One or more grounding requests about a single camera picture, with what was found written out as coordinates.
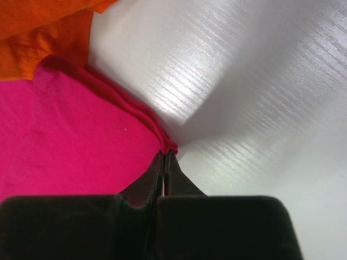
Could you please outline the magenta t shirt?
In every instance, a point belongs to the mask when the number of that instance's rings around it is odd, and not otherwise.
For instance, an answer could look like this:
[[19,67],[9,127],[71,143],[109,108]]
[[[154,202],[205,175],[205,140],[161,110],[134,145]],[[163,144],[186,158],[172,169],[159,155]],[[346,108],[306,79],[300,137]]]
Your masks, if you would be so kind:
[[169,151],[152,109],[92,68],[48,56],[1,82],[1,199],[118,193]]

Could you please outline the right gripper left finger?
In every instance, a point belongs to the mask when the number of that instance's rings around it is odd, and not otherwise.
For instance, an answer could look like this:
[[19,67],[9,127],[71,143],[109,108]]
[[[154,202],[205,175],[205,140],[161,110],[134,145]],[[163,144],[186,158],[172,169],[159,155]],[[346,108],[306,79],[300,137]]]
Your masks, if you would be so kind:
[[117,194],[17,196],[1,203],[1,259],[155,259],[164,156]]

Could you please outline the orange t shirt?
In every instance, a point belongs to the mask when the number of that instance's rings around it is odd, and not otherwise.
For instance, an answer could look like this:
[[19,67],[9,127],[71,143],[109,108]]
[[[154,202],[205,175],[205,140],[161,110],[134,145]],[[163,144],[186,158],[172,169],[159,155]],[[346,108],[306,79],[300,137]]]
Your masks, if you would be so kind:
[[45,57],[84,67],[93,15],[114,1],[1,1],[1,80],[31,80]]

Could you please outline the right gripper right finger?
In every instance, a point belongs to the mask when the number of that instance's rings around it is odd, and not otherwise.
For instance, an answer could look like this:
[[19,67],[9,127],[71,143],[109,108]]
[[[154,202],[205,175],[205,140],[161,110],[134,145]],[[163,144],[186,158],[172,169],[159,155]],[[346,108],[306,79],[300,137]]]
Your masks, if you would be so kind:
[[208,196],[170,152],[157,200],[158,259],[302,259],[290,215],[269,196]]

